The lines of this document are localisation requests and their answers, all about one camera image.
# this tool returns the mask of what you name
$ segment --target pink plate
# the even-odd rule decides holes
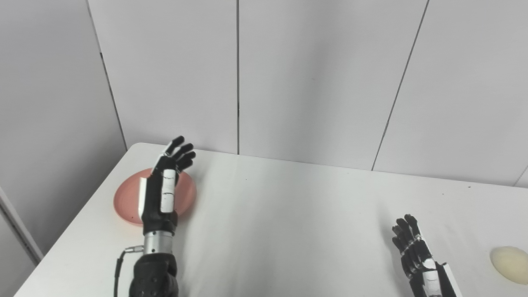
[[[139,178],[150,176],[152,168],[141,170],[126,179],[117,188],[114,195],[114,209],[121,219],[141,226],[141,218],[137,213],[138,196],[139,196]],[[196,199],[196,185],[193,179],[185,172],[180,173],[178,184],[174,190],[174,210],[178,216],[181,216]]]

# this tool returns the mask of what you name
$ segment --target white finger segment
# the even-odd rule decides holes
[[[145,195],[147,193],[147,179],[139,178],[139,197],[137,203],[137,213],[139,217],[143,215],[143,209],[145,208]]]
[[[165,214],[174,210],[174,185],[176,171],[174,169],[165,169],[163,171],[162,197],[159,210]]]

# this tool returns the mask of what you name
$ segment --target robotic hand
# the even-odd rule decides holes
[[[172,240],[177,225],[174,187],[179,174],[193,164],[196,156],[184,138],[172,140],[159,156],[148,178],[139,184],[139,215],[143,221],[143,256],[134,265],[130,297],[177,297],[176,259]]]
[[[392,242],[400,250],[401,265],[415,297],[462,297],[447,263],[436,262],[412,215],[396,220]]]

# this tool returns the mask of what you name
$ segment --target yellow object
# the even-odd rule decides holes
[[[517,284],[528,284],[528,254],[513,246],[494,248],[489,254],[493,266],[505,278]]]

